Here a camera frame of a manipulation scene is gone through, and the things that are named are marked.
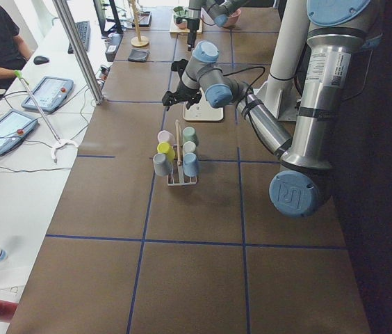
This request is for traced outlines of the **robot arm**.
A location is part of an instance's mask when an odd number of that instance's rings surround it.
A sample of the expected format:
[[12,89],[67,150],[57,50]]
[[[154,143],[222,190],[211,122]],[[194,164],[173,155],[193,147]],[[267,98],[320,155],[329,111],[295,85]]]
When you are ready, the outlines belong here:
[[341,105],[353,54],[382,37],[383,1],[288,1],[268,80],[255,93],[216,65],[218,48],[197,41],[200,16],[217,26],[242,1],[191,1],[188,60],[175,61],[175,92],[162,102],[187,106],[205,99],[212,107],[235,104],[263,145],[281,164],[269,187],[273,205],[292,217],[313,214],[330,196],[329,140]]
[[187,43],[191,47],[195,46],[201,10],[204,10],[218,27],[224,27],[231,17],[240,7],[249,1],[189,1],[186,15],[187,28],[189,29]]

